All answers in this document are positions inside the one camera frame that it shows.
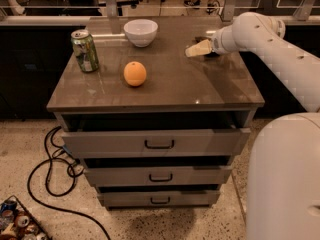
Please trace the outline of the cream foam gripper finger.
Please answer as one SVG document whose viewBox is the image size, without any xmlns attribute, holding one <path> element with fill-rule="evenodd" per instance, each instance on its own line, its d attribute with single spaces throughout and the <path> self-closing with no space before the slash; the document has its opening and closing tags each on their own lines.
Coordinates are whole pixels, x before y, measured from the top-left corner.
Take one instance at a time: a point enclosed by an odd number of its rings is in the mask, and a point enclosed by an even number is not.
<svg viewBox="0 0 320 240">
<path fill-rule="evenodd" d="M 207 55 L 212 51 L 211 42 L 205 39 L 185 50 L 187 57 L 195 57 L 200 55 Z"/>
</svg>

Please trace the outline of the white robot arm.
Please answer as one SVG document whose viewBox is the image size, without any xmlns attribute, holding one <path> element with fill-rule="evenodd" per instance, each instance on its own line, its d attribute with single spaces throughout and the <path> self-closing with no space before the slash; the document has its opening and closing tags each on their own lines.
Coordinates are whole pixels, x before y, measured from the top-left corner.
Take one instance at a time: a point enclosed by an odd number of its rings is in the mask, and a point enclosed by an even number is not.
<svg viewBox="0 0 320 240">
<path fill-rule="evenodd" d="M 246 12 L 188 47 L 194 57 L 252 52 L 305 111 L 267 124 L 252 146 L 247 181 L 247 240 L 320 240 L 320 60 L 284 40 L 285 23 Z"/>
</svg>

